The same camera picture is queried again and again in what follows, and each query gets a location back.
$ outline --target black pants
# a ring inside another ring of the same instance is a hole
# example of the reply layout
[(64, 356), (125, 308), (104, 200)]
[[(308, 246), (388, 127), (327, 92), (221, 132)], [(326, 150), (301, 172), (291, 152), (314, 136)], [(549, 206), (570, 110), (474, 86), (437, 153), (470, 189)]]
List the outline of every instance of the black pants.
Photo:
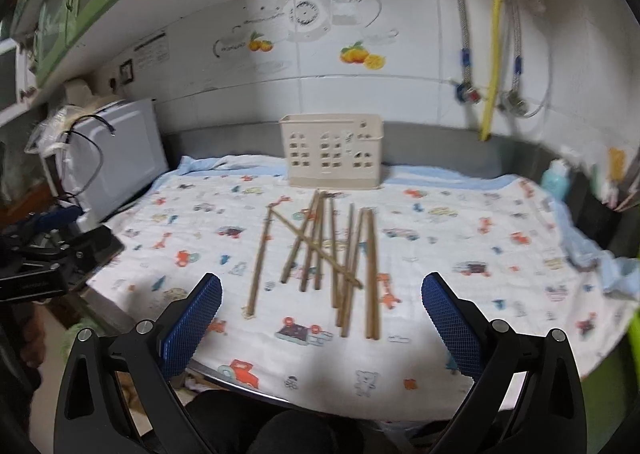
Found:
[[(364, 448), (355, 420), (286, 410), (236, 392), (208, 390), (185, 410), (217, 454), (360, 454)], [(164, 454), (153, 431), (142, 439)]]

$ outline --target soap bottle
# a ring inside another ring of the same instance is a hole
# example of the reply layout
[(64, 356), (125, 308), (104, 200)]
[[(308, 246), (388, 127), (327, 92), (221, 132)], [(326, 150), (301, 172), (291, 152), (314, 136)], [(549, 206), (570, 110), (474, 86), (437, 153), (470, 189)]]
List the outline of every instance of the soap bottle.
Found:
[(540, 186), (554, 198), (562, 201), (569, 190), (569, 170), (569, 164), (565, 160), (553, 160), (542, 174)]

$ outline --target chopstick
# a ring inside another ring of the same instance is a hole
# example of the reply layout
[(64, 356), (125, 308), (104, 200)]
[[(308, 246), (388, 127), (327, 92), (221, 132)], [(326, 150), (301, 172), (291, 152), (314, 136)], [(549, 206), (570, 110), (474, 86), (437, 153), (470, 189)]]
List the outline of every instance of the chopstick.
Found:
[[(320, 207), (322, 206), (322, 193), (318, 196), (318, 202), (316, 203), (316, 215), (314, 217), (314, 224), (311, 227), (311, 242), (313, 242), (316, 237), (316, 232), (318, 231), (318, 212)], [(300, 278), (300, 291), (306, 291), (306, 285), (309, 281), (309, 269), (311, 268), (311, 261), (314, 258), (315, 249), (309, 244), (308, 241), (305, 241), (306, 246), (306, 256), (305, 256), (305, 265), (302, 268), (302, 278)]]
[[(318, 203), (318, 210), (316, 211), (316, 218), (318, 219), (318, 236), (316, 242), (322, 250), (322, 242), (324, 240), (324, 200), (326, 199), (326, 192), (320, 195), (320, 201)], [(322, 257), (320, 254), (316, 256), (316, 276), (314, 277), (314, 290), (320, 290), (322, 281)]]
[[(313, 197), (311, 198), (311, 203), (309, 203), (309, 208), (305, 216), (305, 220), (302, 222), (302, 226), (300, 227), (300, 233), (304, 235), (306, 232), (306, 226), (309, 221), (311, 221), (311, 216), (314, 213), (314, 208), (316, 206), (316, 202), (318, 201), (319, 192), (316, 190), (314, 192)], [(302, 238), (300, 236), (296, 237), (296, 240), (293, 243), (293, 248), (289, 253), (289, 257), (287, 262), (285, 263), (284, 269), (282, 271), (282, 276), (280, 277), (280, 282), (285, 284), (289, 280), (289, 275), (291, 274), (291, 269), (293, 268), (293, 263), (296, 260), (296, 256), (298, 255), (298, 250), (300, 249), (300, 244), (302, 243)]]
[(374, 340), (380, 340), (380, 304), (378, 303), (378, 243), (376, 234), (376, 214), (369, 209), (369, 236), (367, 238), (367, 277), (370, 287), (370, 331)]
[[(353, 212), (355, 210), (355, 205), (351, 203), (349, 205), (349, 218), (347, 222), (347, 246), (344, 249), (344, 267), (347, 271), (350, 271), (350, 253), (351, 253), (351, 233), (353, 232)], [(340, 292), (342, 293), (342, 302), (339, 305), (338, 315), (335, 317), (335, 325), (342, 326), (342, 319), (344, 318), (344, 303), (347, 297), (347, 285), (345, 282), (341, 283)]]
[(260, 240), (260, 249), (255, 258), (254, 280), (251, 283), (251, 291), (249, 293), (249, 303), (246, 305), (246, 314), (252, 316), (255, 313), (255, 302), (258, 299), (258, 287), (260, 286), (260, 274), (262, 273), (262, 262), (264, 253), (267, 248), (267, 236), (269, 235), (269, 227), (271, 225), (271, 207), (267, 208), (267, 217), (262, 228), (262, 238)]
[[(331, 212), (331, 256), (336, 260), (337, 247), (335, 243), (335, 208), (333, 197), (329, 198), (329, 210)], [(335, 268), (332, 269), (331, 306), (334, 308), (340, 307), (340, 285), (338, 284), (338, 271)]]
[(311, 238), (308, 238), (307, 236), (303, 236), (300, 233), (300, 230), (298, 230), (295, 227), (295, 225), (292, 225), (284, 216), (281, 216), (280, 214), (278, 214), (275, 211), (275, 209), (271, 209), (271, 214), (276, 216), (294, 234), (296, 234), (297, 236), (302, 236), (302, 240), (305, 241), (307, 246), (310, 246), (312, 249), (314, 249), (318, 254), (320, 254), (320, 256), (325, 261), (329, 262), (329, 264), (332, 265), (332, 267), (334, 267), (336, 270), (338, 270), (338, 272), (343, 274), (345, 280), (348, 281), (348, 283), (353, 284), (354, 286), (356, 286), (357, 288), (360, 288), (360, 289), (363, 287), (363, 284), (359, 280), (357, 280), (356, 277), (353, 274), (351, 274), (346, 268), (344, 268), (343, 266), (338, 264), (337, 261), (334, 261), (331, 256), (328, 256), (326, 253), (324, 253), (324, 251), (321, 249), (321, 247), (318, 246), (316, 243), (314, 243)]
[[(358, 228), (356, 230), (356, 238), (353, 246), (351, 247), (351, 267), (350, 270), (353, 275), (356, 274), (358, 268), (358, 248), (360, 244), (360, 233), (362, 232), (362, 221), (364, 218), (364, 209), (360, 209), (358, 212)], [(349, 336), (349, 329), (351, 327), (351, 311), (353, 310), (353, 284), (343, 287), (344, 296), (342, 299), (342, 305), (340, 306), (340, 312), (342, 313), (342, 330), (340, 336), (345, 338)]]

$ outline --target metal screw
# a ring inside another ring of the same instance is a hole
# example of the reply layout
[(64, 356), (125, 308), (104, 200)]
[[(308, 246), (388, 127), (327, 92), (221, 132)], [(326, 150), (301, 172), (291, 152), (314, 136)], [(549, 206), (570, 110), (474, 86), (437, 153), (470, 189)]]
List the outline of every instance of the metal screw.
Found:
[(89, 328), (81, 329), (78, 333), (78, 340), (81, 342), (85, 342), (91, 336), (91, 330)]
[(491, 327), (495, 329), (498, 333), (506, 333), (509, 331), (509, 325), (504, 320), (494, 320), (491, 322)]
[(151, 320), (141, 320), (136, 326), (136, 331), (141, 335), (149, 333), (154, 328), (154, 323)]
[(551, 332), (551, 336), (554, 338), (556, 342), (564, 342), (566, 340), (566, 335), (564, 334), (564, 331), (562, 331), (561, 329), (554, 329)]

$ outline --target beige plastic basket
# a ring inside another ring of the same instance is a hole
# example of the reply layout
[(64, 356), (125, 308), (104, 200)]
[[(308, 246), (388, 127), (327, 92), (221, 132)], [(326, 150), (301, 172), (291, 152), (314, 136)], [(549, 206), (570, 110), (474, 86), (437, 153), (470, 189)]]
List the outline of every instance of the beige plastic basket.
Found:
[(280, 120), (294, 187), (374, 189), (380, 185), (382, 119), (376, 114), (289, 114)]

